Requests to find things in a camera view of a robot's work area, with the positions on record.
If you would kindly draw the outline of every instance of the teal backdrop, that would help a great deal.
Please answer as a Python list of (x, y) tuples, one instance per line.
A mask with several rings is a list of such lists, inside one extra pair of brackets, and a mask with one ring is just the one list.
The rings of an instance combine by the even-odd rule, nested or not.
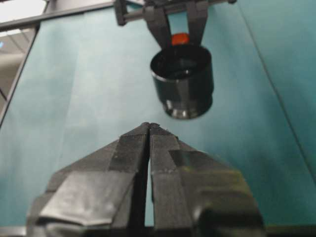
[[(316, 224), (316, 1), (209, 8), (214, 103), (168, 117), (149, 71), (159, 47), (113, 9), (42, 22), (0, 128), (0, 226), (24, 225), (51, 174), (144, 121), (242, 171), (265, 224)], [(184, 13), (172, 32), (187, 31)], [(150, 187), (146, 225), (153, 224)]]

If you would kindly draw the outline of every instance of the black plastic bracket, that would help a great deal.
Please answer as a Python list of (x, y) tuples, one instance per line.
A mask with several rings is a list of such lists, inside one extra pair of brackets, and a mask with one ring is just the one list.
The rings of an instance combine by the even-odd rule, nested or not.
[(154, 5), (146, 5), (144, 7), (144, 18), (147, 22), (147, 27), (156, 39), (161, 48), (171, 46), (171, 31), (168, 17), (166, 16), (163, 7)]
[(207, 21), (208, 1), (189, 1), (186, 3), (190, 42), (201, 44)]
[(171, 46), (171, 30), (168, 14), (187, 11), (190, 43), (201, 44), (210, 4), (236, 0), (146, 0), (143, 9), (127, 12), (126, 1), (114, 3), (118, 25), (144, 18), (148, 29), (161, 48)]

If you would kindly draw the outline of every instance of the orange cap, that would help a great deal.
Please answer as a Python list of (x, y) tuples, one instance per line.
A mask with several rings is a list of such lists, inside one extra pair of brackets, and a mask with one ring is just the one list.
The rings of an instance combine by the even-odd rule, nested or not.
[(177, 33), (172, 36), (172, 45), (189, 43), (190, 37), (187, 33)]

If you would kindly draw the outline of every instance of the teal fabric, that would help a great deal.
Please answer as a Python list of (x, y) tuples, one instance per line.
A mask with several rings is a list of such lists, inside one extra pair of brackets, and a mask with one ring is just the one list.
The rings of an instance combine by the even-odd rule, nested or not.
[[(213, 57), (214, 104), (190, 121), (174, 120), (162, 111), (149, 72), (159, 47), (143, 21), (121, 28), (113, 10), (105, 9), (43, 22), (0, 129), (0, 225), (24, 224), (28, 207), (54, 171), (144, 121), (157, 122), (189, 145), (240, 169), (266, 224), (315, 224), (316, 187), (309, 170), (315, 139), (304, 128), (315, 129), (316, 72), (312, 61), (310, 67), (302, 62), (315, 56), (315, 17), (312, 8), (305, 13), (288, 6), (295, 1), (256, 2), (260, 4), (240, 0), (210, 7), (202, 44)], [(308, 1), (300, 3), (308, 8)], [(285, 6), (287, 12), (277, 15)], [(293, 14), (305, 17), (300, 33), (310, 39), (295, 36), (294, 42), (305, 42), (309, 50), (291, 42), (290, 32), (302, 28), (292, 24)], [(283, 22), (279, 27), (278, 17)], [(170, 21), (174, 33), (187, 31), (185, 14), (172, 15)], [(280, 49), (284, 44), (295, 57)], [(294, 130), (302, 133), (299, 142), (311, 147), (308, 163), (271, 79)], [(300, 93), (291, 93), (296, 88)], [(147, 225), (153, 224), (151, 207), (148, 195)]]

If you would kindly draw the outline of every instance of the black cup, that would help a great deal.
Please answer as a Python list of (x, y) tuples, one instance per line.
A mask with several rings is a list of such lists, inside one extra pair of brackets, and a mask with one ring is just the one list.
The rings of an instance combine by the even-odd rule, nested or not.
[(212, 105), (211, 54), (200, 45), (181, 44), (160, 51), (151, 62), (159, 100), (176, 119), (192, 119)]

